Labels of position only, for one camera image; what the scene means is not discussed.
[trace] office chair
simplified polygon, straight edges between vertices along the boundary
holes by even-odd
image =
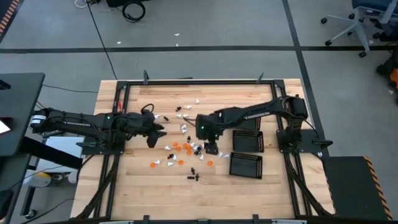
[[[348,19],[338,16],[327,16],[336,19],[338,22],[348,24],[349,27],[343,32],[334,36],[332,39],[327,40],[325,42],[325,45],[330,46],[334,40],[341,37],[342,35],[347,34],[348,36],[350,36],[353,34],[353,32],[355,32],[358,35],[358,38],[360,39],[363,47],[365,48],[365,51],[359,53],[359,56],[361,58],[365,57],[366,53],[370,51],[370,48],[364,28],[370,29],[374,32],[374,39],[378,39],[380,37],[380,34],[383,33],[385,30],[391,30],[391,28],[389,28],[388,26],[388,22],[398,21],[398,8],[396,8],[397,1],[398,0],[352,0],[351,3],[355,12],[350,14],[348,16]],[[364,24],[363,22],[365,18],[377,19],[382,25],[383,29],[378,29],[374,26]],[[327,21],[327,18],[321,19],[322,24],[325,24]]]

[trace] wooden tabletop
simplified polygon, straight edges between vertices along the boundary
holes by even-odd
[[[299,79],[284,81],[288,95],[305,96]],[[116,81],[101,82],[95,114],[111,112],[115,88]],[[126,143],[119,163],[112,219],[142,220],[144,215],[150,215],[151,220],[251,219],[253,214],[258,214],[259,218],[293,218],[285,164],[275,135],[275,116],[261,119],[265,153],[257,155],[263,158],[262,180],[228,175],[229,159],[204,154],[201,161],[198,156],[187,155],[185,149],[176,151],[173,147],[174,142],[185,143],[188,136],[191,136],[191,142],[203,144],[195,137],[195,128],[177,118],[176,114],[189,114],[189,118],[195,118],[198,113],[209,114],[231,106],[251,106],[271,99],[271,88],[267,85],[131,87],[127,112],[139,112],[144,105],[153,103],[154,114],[161,115],[158,122],[164,125],[168,134],[160,138],[153,149],[147,147],[146,139],[141,136]],[[176,113],[178,106],[183,109]],[[184,124],[188,132],[182,134],[181,126]],[[309,129],[309,126],[304,123],[303,129]],[[225,130],[217,144],[220,152],[229,154],[232,130]],[[164,150],[165,146],[173,149]],[[179,165],[178,160],[168,160],[170,153],[183,160],[183,165]],[[160,160],[160,165],[151,168],[151,162],[157,160]],[[308,188],[326,210],[334,213],[321,160],[312,154],[301,154],[301,160]],[[71,217],[83,210],[97,190],[102,161],[103,156],[95,156],[81,170]],[[168,167],[167,162],[175,164]],[[200,175],[198,182],[187,179],[191,167]],[[296,189],[300,211],[304,214],[302,196],[297,186]],[[107,195],[106,192],[102,215]]]

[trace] white cable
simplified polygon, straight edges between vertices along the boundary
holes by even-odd
[[[77,1],[79,1],[79,0],[75,0],[75,6],[76,6],[76,7],[79,7],[80,9],[83,9],[83,8],[87,7],[87,0],[81,0],[82,2],[85,2],[85,3],[86,3],[85,6],[79,6],[79,5],[77,4]]]

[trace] black grid tray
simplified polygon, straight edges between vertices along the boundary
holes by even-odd
[[[260,130],[260,125],[261,125],[261,118],[256,118],[242,122],[240,125],[236,126],[235,129],[258,131]]]
[[[262,179],[262,156],[231,152],[229,174]]]
[[[264,152],[262,131],[234,130],[232,134],[234,152]]]

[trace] screen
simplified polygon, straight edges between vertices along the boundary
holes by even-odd
[[[10,131],[11,129],[8,128],[8,126],[6,124],[4,124],[1,120],[0,120],[0,134],[2,133],[6,133],[8,131]]]

